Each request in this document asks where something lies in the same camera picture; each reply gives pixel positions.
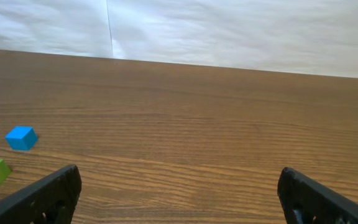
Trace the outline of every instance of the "blue block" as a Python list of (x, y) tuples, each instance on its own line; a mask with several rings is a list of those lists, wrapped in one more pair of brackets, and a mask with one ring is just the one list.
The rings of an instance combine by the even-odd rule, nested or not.
[(16, 126), (9, 134), (5, 136), (5, 139), (12, 149), (27, 151), (30, 150), (38, 140), (34, 129), (24, 126)]

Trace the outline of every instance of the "brown wooden surface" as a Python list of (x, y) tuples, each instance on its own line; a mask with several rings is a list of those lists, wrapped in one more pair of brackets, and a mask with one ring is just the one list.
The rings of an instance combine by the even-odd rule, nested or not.
[(285, 223), (285, 166), (358, 203), (358, 79), (0, 51), (0, 158), (0, 199), (76, 164), (73, 223)]

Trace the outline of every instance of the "white paper sheet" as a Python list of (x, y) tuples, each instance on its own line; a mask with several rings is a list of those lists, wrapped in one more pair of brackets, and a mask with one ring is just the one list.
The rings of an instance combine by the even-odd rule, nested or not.
[(0, 49), (112, 57), (106, 0), (0, 0)]
[(115, 58), (358, 77), (358, 0), (107, 0)]

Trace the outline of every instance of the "tabletop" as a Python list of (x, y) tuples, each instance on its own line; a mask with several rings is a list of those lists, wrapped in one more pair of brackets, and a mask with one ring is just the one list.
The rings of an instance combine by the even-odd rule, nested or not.
[(0, 199), (76, 164), (72, 223), (285, 223), (285, 166), (358, 203), (358, 79), (0, 50), (0, 158)]

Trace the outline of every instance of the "blue cube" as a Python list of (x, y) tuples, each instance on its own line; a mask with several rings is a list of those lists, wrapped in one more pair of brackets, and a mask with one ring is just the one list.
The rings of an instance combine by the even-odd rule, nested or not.
[(12, 149), (27, 151), (30, 150), (38, 140), (34, 129), (24, 126), (16, 126), (9, 134), (5, 136), (5, 139)]

